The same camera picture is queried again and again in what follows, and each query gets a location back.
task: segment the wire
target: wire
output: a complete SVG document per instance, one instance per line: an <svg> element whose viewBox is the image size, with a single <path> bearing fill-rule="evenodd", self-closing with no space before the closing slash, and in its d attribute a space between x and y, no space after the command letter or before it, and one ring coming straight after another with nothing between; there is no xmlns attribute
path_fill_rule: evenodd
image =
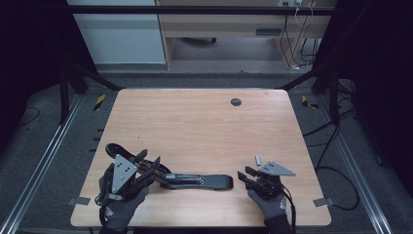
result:
<svg viewBox="0 0 413 234"><path fill-rule="evenodd" d="M357 197L356 202L351 207L346 208L346 207L343 207L343 206L339 206L335 202L334 202L333 206L340 209L340 210L347 211L347 212L355 210L356 207L358 206L358 204L360 203L360 195L358 193L358 190L357 190L355 184L346 175L344 175L342 172L338 171L337 169L334 169L334 168L331 168L331 167L326 167L326 166L319 167L319 170L320 169L331 170L333 172L338 173L340 176L342 176L352 186L353 190L356 193L356 197Z"/></svg>
<svg viewBox="0 0 413 234"><path fill-rule="evenodd" d="M321 164L321 161L322 161L322 159L323 159L324 156L325 156L325 152L327 151L328 146L330 145L330 143L332 142L332 140L335 138L336 134L338 134L338 130L339 130L339 129L340 129L340 125L337 125L337 126L334 128L333 134L331 135L331 137L330 137L330 139L328 140L325 148L323 149L323 151L322 151L322 153L321 153L321 156L319 157L319 161L317 162L317 165L316 165L316 167L315 167L316 173L317 173L317 171L319 170L319 165Z"/></svg>
<svg viewBox="0 0 413 234"><path fill-rule="evenodd" d="M286 199L288 199L289 204L291 205L291 233L295 234L296 211L294 203L292 202L292 195L283 184L282 188L284 188L288 192L287 194L285 191L282 191L283 195L286 197Z"/></svg>
<svg viewBox="0 0 413 234"><path fill-rule="evenodd" d="M355 110L355 109L354 109L354 108L350 108L349 110L346 110L345 112L343 112L342 114L340 114L340 119L341 119L341 120L345 119L345 118L347 117L347 114L349 114L349 113L352 112L353 110ZM328 122L328 123L326 123L326 124L323 124L323 125L321 125L320 127L316 128L316 129L314 129L314 130L312 130L312 131L310 131L310 132L308 132L308 133L306 133L306 134L303 134L303 137L308 137L309 135L315 134L316 132L319 132L319 131L327 128L329 125L331 125L331 124L333 124L333 123L334 123L333 121L330 121L330 122Z"/></svg>
<svg viewBox="0 0 413 234"><path fill-rule="evenodd" d="M39 117L39 115L40 115L40 110L39 110L38 108L36 108L36 107L26 107L26 109L35 109L35 110L37 111L37 113L36 113L36 115L35 115L33 118L31 118L31 120L19 124L19 126L23 126L23 125L26 125L26 124L29 124L29 123L33 122L33 121L34 121L35 119L37 119L37 117Z"/></svg>
<svg viewBox="0 0 413 234"><path fill-rule="evenodd" d="M295 21L297 22L297 24L298 24L299 26L302 26L302 27L306 27L306 26L310 25L310 22L313 20L313 8L310 7L310 6L306 6L306 7L307 7L307 8L310 8L310 10L311 10L311 17L310 17L310 20L309 20L309 22L308 22L307 24L300 24L300 23L298 22L297 13L298 13L298 11L300 11L300 9L298 9L298 6L297 6L297 8L295 9Z"/></svg>
<svg viewBox="0 0 413 234"><path fill-rule="evenodd" d="M352 183L352 181L351 181L346 175L344 175L344 174L341 173L340 171L338 171L338 170L336 170L336 169L334 169L334 168L331 168L331 167L320 166L321 161L322 161L322 159L323 159L324 156L325 156L325 152L327 151L328 146L330 145L330 143L332 142L332 140L337 137L339 130L340 130L340 126L337 125L337 126L334 128L333 134L331 135L330 139L328 140L325 148L323 149L323 151L322 151L322 153L321 153L321 156L319 157L319 161L317 162L317 165L316 165L316 167L315 167L315 171L316 171L316 174L319 173L319 170L320 170L320 169L322 169L322 170L331 170L331 171L333 171L333 172L336 172L336 173L338 173L340 176L342 176L342 177L352 186L352 188L353 188L353 190L355 191L356 196L357 196L356 202L355 202L354 205L352 205L352 206L349 207L349 208L346 208L346 207L339 206L339 205L337 205L336 203L334 203L334 207L336 207L336 208L338 208L338 209L340 209L340 210L343 210L343 211L352 211L352 210L354 210L354 209L358 206L359 200L360 200L356 186Z"/></svg>

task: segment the black cable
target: black cable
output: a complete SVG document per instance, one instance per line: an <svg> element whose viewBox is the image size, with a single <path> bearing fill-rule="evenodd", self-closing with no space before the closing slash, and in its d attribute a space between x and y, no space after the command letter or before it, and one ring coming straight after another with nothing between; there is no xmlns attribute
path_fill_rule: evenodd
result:
<svg viewBox="0 0 413 234"><path fill-rule="evenodd" d="M336 170L336 169L334 169L334 168L331 168L331 167L320 166L321 161L322 161L323 157L325 156L325 152L326 152L328 146L330 145L330 143L332 142L332 140L335 139L336 136L338 135L339 129L340 129L340 126L339 126L339 125L335 127L333 134L331 135L330 139L328 140L325 148L323 149L323 151L322 151L322 153L321 153L321 156L320 156L320 158L319 158L319 161L318 161L318 163L317 163L317 165L316 165L316 167L315 167L315 171L316 171L316 174L319 172L320 169L331 170L331 171L333 171L333 172L336 172L336 173L338 173L339 175L341 175L341 176L352 186L352 188L353 188L353 190L355 191L356 196L357 196L356 203L355 203L354 205L352 205L352 206L349 207L349 208L346 208L346 207L339 206L339 205L337 205L337 204L334 203L334 207L336 207L336 208L338 208L338 209L340 209L340 210L343 210L343 211L352 211L352 210L354 210L354 209L358 206L359 200L360 200L356 186L351 182L351 180L350 180L346 175L344 175L344 174L341 173L340 171L338 171L338 170Z"/></svg>
<svg viewBox="0 0 413 234"><path fill-rule="evenodd" d="M291 67L291 65L289 64L288 59L286 58L286 54L285 54L285 51L284 51L283 46L282 46L282 38L283 38L284 32L286 31L286 22L287 22L287 20L288 20L288 16L285 16L284 27L283 27L282 36L281 36L281 39L280 39L280 47L282 48L282 54L285 57L286 64L288 65L288 67Z"/></svg>
<svg viewBox="0 0 413 234"><path fill-rule="evenodd" d="M29 124L29 123L33 122L40 115L40 110L36 107L26 107L26 109L35 109L35 110L37 110L36 116L34 116L31 120L29 120L27 122L19 124L19 126L23 126L23 125L26 125L26 124Z"/></svg>
<svg viewBox="0 0 413 234"><path fill-rule="evenodd" d="M320 169L331 170L331 171L333 171L333 172L338 173L339 175L341 175L341 176L352 186L353 190L354 190L355 193L356 193L356 197L357 197L357 198L356 198L356 202L355 202L355 204L352 205L351 207L346 208L346 207L343 207L343 206L339 206L339 205L337 205L336 203L334 203L333 206L336 207L336 208L338 208L338 209L340 209L340 210L347 211L347 212L355 210L355 209L358 207L358 204L360 203L360 195L359 195L359 193L358 193L358 190L357 190L356 186L353 184L353 182L352 182L346 175L344 175L342 172L340 172L340 171L338 171L338 170L336 170L336 169L334 169L334 168L326 167L326 166L320 166L320 167L319 167L319 170L320 170Z"/></svg>
<svg viewBox="0 0 413 234"><path fill-rule="evenodd" d="M323 151L322 151L322 153L321 153L321 156L319 157L319 161L317 162L317 165L316 165L316 167L315 167L316 173L317 173L317 171L319 170L319 165L321 164L321 161L322 161L322 159L323 159L324 156L325 156L325 152L327 151L328 146L330 145L330 143L332 142L332 140L335 138L335 135L338 134L338 130L339 130L339 129L340 129L340 125L337 125L337 126L334 128L333 134L331 135L331 137L330 137L330 139L328 140L325 148L323 149Z"/></svg>
<svg viewBox="0 0 413 234"><path fill-rule="evenodd" d="M343 120L344 118L346 118L346 115L347 115L348 113L352 112L353 110L354 110L354 108L350 108L349 110L347 110L347 111L343 112L342 114L340 114L340 119ZM306 133L306 134L303 134L303 137L307 137L307 136L309 136L309 135L315 134L316 132L319 132L319 131L327 128L327 127L328 127L329 125L331 125L331 124L333 124L333 121L330 121L330 122L328 122L328 123L326 123L326 124L324 124L324 125L316 128L316 129L314 129L314 130L312 130L312 131L310 131L310 132L308 132L308 133Z"/></svg>
<svg viewBox="0 0 413 234"><path fill-rule="evenodd" d="M289 190L282 184L282 188L285 189L288 194L285 191L282 191L282 194L288 199L289 204L291 205L291 233L295 234L295 226L296 226L296 211L295 211L295 206L294 203L292 202L292 195L289 192Z"/></svg>

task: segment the wooden table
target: wooden table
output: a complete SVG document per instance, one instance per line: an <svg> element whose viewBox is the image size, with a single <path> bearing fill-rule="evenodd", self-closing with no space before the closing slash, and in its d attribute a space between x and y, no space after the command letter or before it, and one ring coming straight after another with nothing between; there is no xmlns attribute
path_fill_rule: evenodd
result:
<svg viewBox="0 0 413 234"><path fill-rule="evenodd" d="M242 101L231 104L232 98ZM158 183L136 210L130 226L263 226L259 208L246 194L237 171L274 161L297 176L282 176L292 194L297 225L330 223L327 207L316 208L321 198L319 181L292 109L282 90L122 90L115 101L76 205L74 226L99 226L98 179L114 160L104 151L119 143L129 152L148 149L146 159L161 156L174 173L232 176L230 191L166 190ZM288 217L291 217L289 206Z"/></svg>

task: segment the gloved hand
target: gloved hand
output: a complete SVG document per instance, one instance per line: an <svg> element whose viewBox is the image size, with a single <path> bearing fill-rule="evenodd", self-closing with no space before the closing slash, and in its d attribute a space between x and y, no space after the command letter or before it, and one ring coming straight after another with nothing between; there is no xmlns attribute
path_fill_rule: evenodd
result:
<svg viewBox="0 0 413 234"><path fill-rule="evenodd" d="M116 232L127 229L136 208L145 200L149 193L149 188L144 187L134 199L125 201L112 201L105 210L104 216L107 220L106 228Z"/></svg>
<svg viewBox="0 0 413 234"><path fill-rule="evenodd" d="M285 215L286 198L283 194L280 194L276 198L265 200L259 197L254 190L249 189L248 196L261 209L262 213L265 216L265 219L270 219L279 215Z"/></svg>

